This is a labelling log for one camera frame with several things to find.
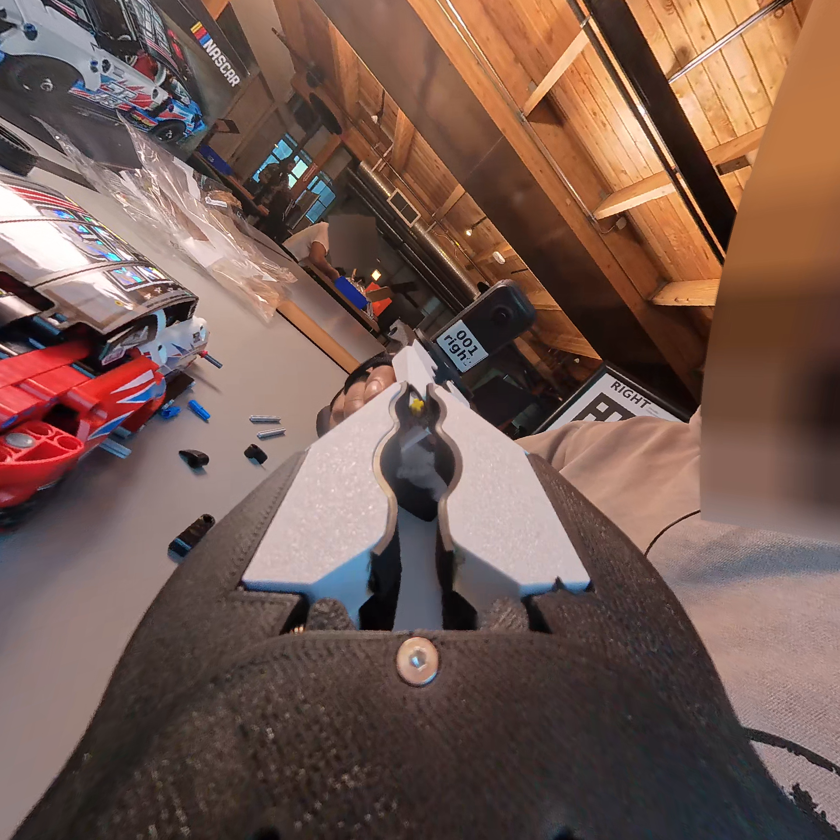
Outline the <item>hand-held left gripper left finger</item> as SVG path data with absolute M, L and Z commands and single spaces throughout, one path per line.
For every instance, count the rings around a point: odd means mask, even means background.
M 396 534 L 381 458 L 406 392 L 405 382 L 390 385 L 307 449 L 243 574 L 246 590 L 333 599 L 361 623 L 371 565 Z

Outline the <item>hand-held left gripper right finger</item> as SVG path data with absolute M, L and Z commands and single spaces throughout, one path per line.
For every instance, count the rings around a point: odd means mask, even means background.
M 448 388 L 430 385 L 438 441 L 454 471 L 438 503 L 438 529 L 454 556 L 453 590 L 478 612 L 493 602 L 591 582 L 527 451 Z

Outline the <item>lego race car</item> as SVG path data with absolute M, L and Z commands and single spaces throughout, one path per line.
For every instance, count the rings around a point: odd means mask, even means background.
M 207 353 L 198 297 L 77 203 L 1 187 L 1 525 L 14 529 L 90 452 L 126 455 Z

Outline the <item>person's right forearm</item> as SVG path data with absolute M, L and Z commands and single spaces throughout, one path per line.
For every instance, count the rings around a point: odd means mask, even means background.
M 519 445 L 554 467 L 642 551 L 700 510 L 700 429 L 651 416 L 575 421 Z

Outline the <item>black lego set box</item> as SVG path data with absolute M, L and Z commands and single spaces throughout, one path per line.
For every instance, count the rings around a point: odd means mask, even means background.
M 256 69 L 229 2 L 1 2 L 2 121 L 101 163 L 135 162 L 129 129 L 186 160 Z

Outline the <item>black rubber lego tire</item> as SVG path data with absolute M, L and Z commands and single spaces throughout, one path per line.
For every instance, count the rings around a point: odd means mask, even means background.
M 15 133 L 1 125 L 1 168 L 15 175 L 26 176 L 36 167 L 39 156 Z

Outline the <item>white sign board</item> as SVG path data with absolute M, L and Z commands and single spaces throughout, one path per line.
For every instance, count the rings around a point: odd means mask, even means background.
M 533 434 L 553 431 L 572 422 L 611 423 L 633 417 L 687 423 L 694 411 L 650 390 L 616 367 L 602 363 Z

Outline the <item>clear plastic bag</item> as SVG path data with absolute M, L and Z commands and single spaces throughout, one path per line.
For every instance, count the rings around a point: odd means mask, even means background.
M 188 258 L 262 322 L 275 315 L 296 320 L 289 297 L 292 272 L 263 256 L 235 225 L 205 202 L 191 167 L 129 128 L 137 163 L 129 168 L 95 162 L 70 136 L 44 122 L 49 134 L 90 184 L 110 195 L 147 235 Z

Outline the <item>person's torso in beige hoodie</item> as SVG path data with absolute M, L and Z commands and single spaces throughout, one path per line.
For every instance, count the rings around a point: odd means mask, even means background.
M 822 838 L 838 838 L 838 545 L 698 511 L 635 540 L 686 609 L 774 781 Z

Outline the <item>metal ventilation duct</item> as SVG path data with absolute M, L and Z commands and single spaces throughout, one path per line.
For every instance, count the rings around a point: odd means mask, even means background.
M 396 215 L 408 229 L 411 236 L 425 248 L 430 255 L 446 267 L 446 271 L 455 283 L 455 288 L 461 292 L 469 302 L 477 299 L 480 291 L 476 283 L 470 279 L 466 269 L 459 264 L 455 257 L 439 244 L 432 234 L 431 227 L 426 224 L 412 199 L 397 186 L 392 186 L 378 172 L 362 161 L 358 164 L 357 173 L 362 183 L 370 188 L 373 195 L 381 199 L 389 210 Z

